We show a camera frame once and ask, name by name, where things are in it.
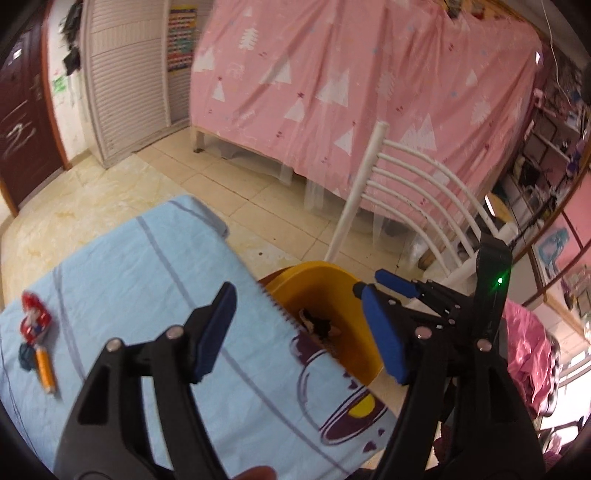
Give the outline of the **dark brown door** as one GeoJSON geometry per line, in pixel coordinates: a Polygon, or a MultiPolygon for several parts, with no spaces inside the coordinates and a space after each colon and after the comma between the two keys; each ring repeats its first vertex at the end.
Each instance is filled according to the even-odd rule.
{"type": "Polygon", "coordinates": [[[1,64],[1,195],[13,216],[70,169],[47,79],[48,11],[35,11],[1,64]]]}

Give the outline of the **orange thread spool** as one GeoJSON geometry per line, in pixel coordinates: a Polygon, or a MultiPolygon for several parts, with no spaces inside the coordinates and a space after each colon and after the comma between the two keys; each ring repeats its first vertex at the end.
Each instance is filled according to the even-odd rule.
{"type": "Polygon", "coordinates": [[[57,386],[50,356],[48,351],[42,345],[35,346],[35,358],[37,361],[39,378],[44,391],[50,395],[55,394],[57,386]]]}

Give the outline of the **white chair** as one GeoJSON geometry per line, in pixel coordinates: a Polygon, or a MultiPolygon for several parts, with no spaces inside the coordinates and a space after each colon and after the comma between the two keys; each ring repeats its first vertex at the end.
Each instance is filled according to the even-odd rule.
{"type": "Polygon", "coordinates": [[[388,131],[387,122],[377,121],[370,134],[325,261],[335,261],[363,208],[414,232],[434,258],[427,278],[456,286],[475,274],[485,234],[510,244],[518,227],[512,221],[497,226],[494,215],[450,168],[388,139],[388,131]]]}

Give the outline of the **white louvered wardrobe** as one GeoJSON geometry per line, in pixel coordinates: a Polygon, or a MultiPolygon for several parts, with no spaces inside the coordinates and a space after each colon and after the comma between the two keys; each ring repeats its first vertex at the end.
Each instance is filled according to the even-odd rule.
{"type": "MultiPolygon", "coordinates": [[[[80,32],[88,144],[110,168],[188,123],[190,67],[167,71],[169,10],[197,1],[87,1],[80,32]]],[[[197,43],[198,29],[195,32],[197,43]]]]}

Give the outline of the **pink black sock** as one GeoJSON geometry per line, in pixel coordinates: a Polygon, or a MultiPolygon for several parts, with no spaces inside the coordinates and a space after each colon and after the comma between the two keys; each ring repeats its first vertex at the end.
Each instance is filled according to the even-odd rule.
{"type": "Polygon", "coordinates": [[[301,309],[298,311],[297,316],[298,322],[300,322],[301,326],[303,326],[304,329],[308,331],[308,334],[311,334],[315,340],[318,340],[318,342],[328,343],[342,335],[342,331],[331,321],[324,318],[318,318],[311,314],[307,309],[301,309]]]}

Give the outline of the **pink tree-print curtain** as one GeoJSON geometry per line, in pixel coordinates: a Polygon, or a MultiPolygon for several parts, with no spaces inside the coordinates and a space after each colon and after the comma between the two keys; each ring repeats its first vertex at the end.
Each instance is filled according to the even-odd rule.
{"type": "Polygon", "coordinates": [[[433,1],[218,1],[194,54],[191,125],[347,197],[377,122],[477,197],[522,128],[542,44],[433,1]]]}

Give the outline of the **blue sock ball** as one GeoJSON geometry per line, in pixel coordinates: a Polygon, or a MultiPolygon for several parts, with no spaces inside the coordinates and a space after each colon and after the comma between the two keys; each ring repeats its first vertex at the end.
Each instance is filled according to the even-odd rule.
{"type": "Polygon", "coordinates": [[[18,352],[18,361],[20,367],[29,372],[37,369],[37,360],[35,348],[28,343],[21,343],[18,352]]]}

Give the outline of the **yellow plastic basin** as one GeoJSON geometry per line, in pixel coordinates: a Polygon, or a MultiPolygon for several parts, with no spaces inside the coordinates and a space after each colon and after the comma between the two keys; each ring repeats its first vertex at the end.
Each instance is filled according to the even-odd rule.
{"type": "Polygon", "coordinates": [[[294,320],[298,321],[298,311],[307,309],[338,327],[341,336],[320,343],[349,374],[367,386],[382,371],[383,361],[363,316],[362,303],[353,295],[358,282],[348,271],[324,261],[283,268],[259,280],[294,320]]]}

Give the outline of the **cluttered wall shelf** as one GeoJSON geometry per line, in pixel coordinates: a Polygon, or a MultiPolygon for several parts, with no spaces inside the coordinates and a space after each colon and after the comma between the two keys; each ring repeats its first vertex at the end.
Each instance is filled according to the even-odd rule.
{"type": "Polygon", "coordinates": [[[561,341],[590,336],[590,109],[582,71],[546,50],[514,160],[497,186],[518,226],[510,294],[561,341]]]}

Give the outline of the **colourful wall chart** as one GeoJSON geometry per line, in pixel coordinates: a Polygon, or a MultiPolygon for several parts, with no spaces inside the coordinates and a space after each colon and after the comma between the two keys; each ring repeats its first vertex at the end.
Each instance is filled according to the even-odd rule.
{"type": "Polygon", "coordinates": [[[167,27],[167,71],[189,68],[197,32],[197,6],[174,6],[169,10],[167,27]]]}

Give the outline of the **red snack wrapper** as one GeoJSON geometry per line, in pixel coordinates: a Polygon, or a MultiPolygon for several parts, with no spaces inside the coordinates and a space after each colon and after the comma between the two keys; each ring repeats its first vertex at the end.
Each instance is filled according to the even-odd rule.
{"type": "Polygon", "coordinates": [[[52,324],[52,315],[33,292],[24,291],[21,295],[21,304],[24,318],[20,323],[19,331],[28,345],[40,343],[52,324]]]}

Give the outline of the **hanging black bags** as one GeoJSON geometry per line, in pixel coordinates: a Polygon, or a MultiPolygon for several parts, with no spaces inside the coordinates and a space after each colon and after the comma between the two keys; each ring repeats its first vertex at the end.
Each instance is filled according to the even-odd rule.
{"type": "Polygon", "coordinates": [[[65,40],[67,47],[67,54],[62,62],[67,76],[71,76],[81,68],[81,55],[78,43],[83,4],[83,0],[76,0],[70,6],[62,25],[62,37],[65,40]]]}

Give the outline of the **light blue bed sheet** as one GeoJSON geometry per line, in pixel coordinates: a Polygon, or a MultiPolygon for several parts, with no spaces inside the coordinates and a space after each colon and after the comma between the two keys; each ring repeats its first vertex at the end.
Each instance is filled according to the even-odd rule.
{"type": "Polygon", "coordinates": [[[59,479],[344,479],[382,450],[390,409],[290,318],[197,199],[169,200],[93,240],[29,287],[52,315],[57,380],[18,361],[22,304],[1,315],[1,415],[59,479]],[[214,368],[188,379],[191,312],[238,294],[214,368]]]}

